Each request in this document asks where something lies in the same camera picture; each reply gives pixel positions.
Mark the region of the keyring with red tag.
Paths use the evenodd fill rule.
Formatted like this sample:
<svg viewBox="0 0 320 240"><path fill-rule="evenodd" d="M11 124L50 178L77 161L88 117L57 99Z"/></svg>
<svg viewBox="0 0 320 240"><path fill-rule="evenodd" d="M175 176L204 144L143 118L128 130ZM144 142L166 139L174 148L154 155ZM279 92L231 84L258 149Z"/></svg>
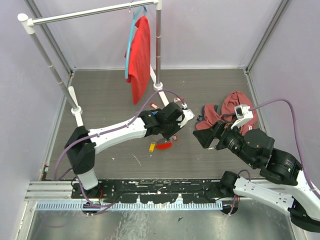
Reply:
<svg viewBox="0 0 320 240"><path fill-rule="evenodd" d="M156 142L155 147L158 150L166 150L171 148L172 145L173 143L171 140L167 140L166 138L161 138Z"/></svg>

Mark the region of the key with yellow tag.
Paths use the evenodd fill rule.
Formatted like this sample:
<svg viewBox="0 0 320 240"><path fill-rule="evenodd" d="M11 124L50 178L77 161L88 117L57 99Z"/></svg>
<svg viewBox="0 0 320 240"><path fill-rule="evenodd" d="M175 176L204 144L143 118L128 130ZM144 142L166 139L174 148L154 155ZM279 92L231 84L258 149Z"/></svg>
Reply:
<svg viewBox="0 0 320 240"><path fill-rule="evenodd" d="M155 151L155 148L156 148L156 143L155 142L151 142L150 145L149 145L148 151L150 153L153 153Z"/></svg>

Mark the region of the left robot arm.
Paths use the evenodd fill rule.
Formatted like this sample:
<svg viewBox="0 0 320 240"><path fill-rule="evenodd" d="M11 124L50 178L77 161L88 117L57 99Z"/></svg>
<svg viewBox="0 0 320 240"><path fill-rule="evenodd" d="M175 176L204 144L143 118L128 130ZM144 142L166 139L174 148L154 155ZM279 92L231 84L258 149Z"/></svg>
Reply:
<svg viewBox="0 0 320 240"><path fill-rule="evenodd" d="M193 112L175 102L164 108L142 110L134 117L103 128L89 129L77 127L64 147L74 174L80 181L82 192L88 198L100 193L100 185L94 170L96 155L126 141L162 135L170 140L188 121Z"/></svg>

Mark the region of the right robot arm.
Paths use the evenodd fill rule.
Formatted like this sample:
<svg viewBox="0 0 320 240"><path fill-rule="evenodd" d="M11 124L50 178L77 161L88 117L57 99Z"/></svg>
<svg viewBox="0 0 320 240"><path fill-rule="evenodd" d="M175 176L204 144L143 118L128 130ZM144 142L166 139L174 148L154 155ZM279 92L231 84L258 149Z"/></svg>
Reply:
<svg viewBox="0 0 320 240"><path fill-rule="evenodd" d="M320 231L319 191L307 183L302 164L290 153L274 148L275 140L260 129L242 135L237 127L218 121L208 129L192 133L207 149L217 139L215 149L228 149L260 176L284 188L278 192L261 186L232 171L225 171L219 191L225 197L247 197L267 205L285 216L297 227L313 233Z"/></svg>

